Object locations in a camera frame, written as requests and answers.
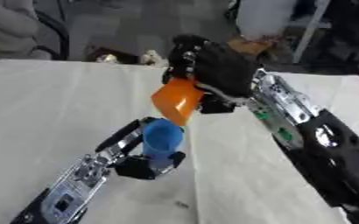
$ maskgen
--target black glove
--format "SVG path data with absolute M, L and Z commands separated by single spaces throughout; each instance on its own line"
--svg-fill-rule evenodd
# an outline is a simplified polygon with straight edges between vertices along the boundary
M 251 96 L 251 81 L 257 70 L 256 63 L 225 44 L 217 44 L 194 35 L 179 35 L 173 40 L 169 56 L 168 76 L 179 78 L 192 74 L 196 87 L 219 95 L 228 102 L 244 102 Z M 185 53 L 194 53 L 184 59 Z
M 197 54 L 194 75 L 197 87 L 223 98 L 249 98 L 256 64 L 227 45 L 206 44 Z

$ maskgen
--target robotic hand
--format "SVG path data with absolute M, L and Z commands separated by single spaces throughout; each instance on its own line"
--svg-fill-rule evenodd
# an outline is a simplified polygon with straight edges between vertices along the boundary
M 186 156 L 180 151 L 164 163 L 155 163 L 144 154 L 130 154 L 142 143 L 144 127 L 156 120 L 151 117 L 136 120 L 117 131 L 96 148 L 96 154 L 85 155 L 53 186 L 46 188 L 11 224 L 77 224 L 111 169 L 119 176 L 156 179 L 177 168 Z
M 227 106 L 222 112 L 232 112 L 234 106 L 243 105 L 251 96 L 256 63 L 228 45 L 202 37 L 179 35 L 172 42 L 174 48 L 168 57 L 170 67 L 164 75 L 164 83 L 171 77 L 194 77 L 196 87 L 207 93 L 201 101 L 201 105 L 206 106 L 204 112 L 220 112 L 217 104 Z
M 353 130 L 276 73 L 257 69 L 225 45 L 189 35 L 173 43 L 165 80 L 193 77 L 195 86 L 209 93 L 201 100 L 201 113 L 206 108 L 232 112 L 246 104 L 320 196 L 359 224 L 359 136 Z

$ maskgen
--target clutter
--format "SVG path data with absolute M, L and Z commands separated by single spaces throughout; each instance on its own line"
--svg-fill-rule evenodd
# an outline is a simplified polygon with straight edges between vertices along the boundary
M 140 57 L 140 64 L 155 67 L 168 67 L 167 59 L 162 57 L 155 50 L 148 50 Z

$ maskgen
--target table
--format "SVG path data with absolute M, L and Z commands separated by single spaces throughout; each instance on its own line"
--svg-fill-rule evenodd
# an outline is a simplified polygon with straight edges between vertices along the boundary
M 0 223 L 10 223 L 115 131 L 158 116 L 149 95 L 160 87 L 162 73 L 147 66 L 0 60 Z M 182 147 L 189 149 L 189 142 Z M 83 223 L 196 223 L 187 154 L 176 172 L 157 181 L 113 175 Z
M 0 60 L 0 223 L 133 119 L 158 116 L 162 68 Z M 359 77 L 281 73 L 359 134 Z M 186 162 L 157 181 L 113 176 L 83 223 L 343 223 L 246 109 L 194 113 Z

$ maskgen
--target white table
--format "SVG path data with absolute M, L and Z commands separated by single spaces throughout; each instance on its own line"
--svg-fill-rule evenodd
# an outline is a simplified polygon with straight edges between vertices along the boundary
M 133 119 L 158 116 L 149 96 L 162 73 L 146 66 L 0 60 L 0 223 L 9 223 L 105 137 Z M 283 76 L 359 134 L 358 77 Z M 343 222 L 246 108 L 195 113 L 186 133 L 182 148 L 189 157 L 177 171 L 147 182 L 113 175 L 83 223 Z
M 162 73 L 146 66 L 0 60 L 0 223 L 10 223 L 115 131 L 158 116 L 149 96 Z M 190 148 L 187 142 L 183 148 Z M 112 175 L 82 223 L 196 223 L 188 155 L 176 172 L 157 181 Z

